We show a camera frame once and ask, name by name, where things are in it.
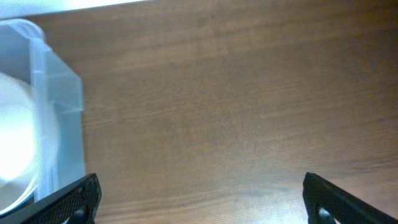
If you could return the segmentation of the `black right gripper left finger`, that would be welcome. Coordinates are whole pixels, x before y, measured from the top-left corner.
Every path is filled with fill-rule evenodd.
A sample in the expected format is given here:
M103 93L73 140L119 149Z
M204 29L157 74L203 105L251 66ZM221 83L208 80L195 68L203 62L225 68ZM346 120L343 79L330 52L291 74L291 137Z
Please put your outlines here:
M53 194L1 218L1 224L95 222L102 192L96 174L88 174Z

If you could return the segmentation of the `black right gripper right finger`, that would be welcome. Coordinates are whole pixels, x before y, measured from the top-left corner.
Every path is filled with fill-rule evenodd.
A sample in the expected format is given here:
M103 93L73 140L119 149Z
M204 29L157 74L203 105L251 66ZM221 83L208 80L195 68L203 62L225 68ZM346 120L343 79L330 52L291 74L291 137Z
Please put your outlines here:
M319 223L397 223L397 219L349 194L323 177L307 172L303 200L309 224Z

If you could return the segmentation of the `cream bowl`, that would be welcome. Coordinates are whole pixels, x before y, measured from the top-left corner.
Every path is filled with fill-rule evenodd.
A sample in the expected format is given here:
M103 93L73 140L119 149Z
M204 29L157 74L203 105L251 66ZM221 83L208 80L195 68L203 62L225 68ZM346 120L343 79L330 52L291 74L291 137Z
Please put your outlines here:
M33 196L57 156L57 117L49 104L35 102L34 90L1 74L1 215Z

